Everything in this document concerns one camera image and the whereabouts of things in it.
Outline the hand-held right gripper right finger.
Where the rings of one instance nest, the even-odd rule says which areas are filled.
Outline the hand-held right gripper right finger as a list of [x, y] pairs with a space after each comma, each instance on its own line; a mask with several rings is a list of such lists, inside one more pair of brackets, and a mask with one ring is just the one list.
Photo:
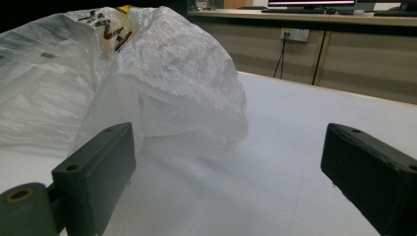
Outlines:
[[417, 236], [417, 159], [330, 123], [321, 169], [381, 236]]

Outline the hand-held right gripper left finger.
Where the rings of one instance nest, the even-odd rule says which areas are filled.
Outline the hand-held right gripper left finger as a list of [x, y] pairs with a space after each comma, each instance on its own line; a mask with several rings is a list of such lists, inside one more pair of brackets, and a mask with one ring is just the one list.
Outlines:
[[102, 236], [136, 169], [129, 122], [106, 128], [52, 170], [69, 236]]

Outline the translucent white plastic bag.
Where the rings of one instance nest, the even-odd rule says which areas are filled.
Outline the translucent white plastic bag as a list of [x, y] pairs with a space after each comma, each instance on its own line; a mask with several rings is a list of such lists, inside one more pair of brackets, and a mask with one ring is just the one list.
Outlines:
[[59, 13], [0, 33], [0, 148], [72, 153], [127, 122], [137, 144], [225, 153], [247, 136], [245, 112], [230, 55], [167, 7]]

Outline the long wooden desk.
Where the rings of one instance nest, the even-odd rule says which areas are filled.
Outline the long wooden desk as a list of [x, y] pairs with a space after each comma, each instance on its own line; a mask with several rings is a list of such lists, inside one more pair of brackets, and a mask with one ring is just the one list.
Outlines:
[[[417, 104], [417, 18], [190, 12], [239, 71]], [[309, 30], [306, 42], [282, 28]]]

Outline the black keyboard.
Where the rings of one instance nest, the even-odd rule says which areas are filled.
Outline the black keyboard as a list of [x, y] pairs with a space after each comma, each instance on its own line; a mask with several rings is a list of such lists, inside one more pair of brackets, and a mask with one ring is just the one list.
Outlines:
[[277, 13], [277, 14], [325, 14], [325, 9], [319, 8], [302, 8], [302, 9], [263, 9], [262, 13]]

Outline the white wall power outlet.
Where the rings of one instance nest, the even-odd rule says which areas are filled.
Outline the white wall power outlet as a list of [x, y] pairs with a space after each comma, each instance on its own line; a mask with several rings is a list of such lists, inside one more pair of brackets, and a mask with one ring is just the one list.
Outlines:
[[306, 42], [309, 37], [308, 29], [290, 29], [282, 28], [280, 33], [281, 39]]

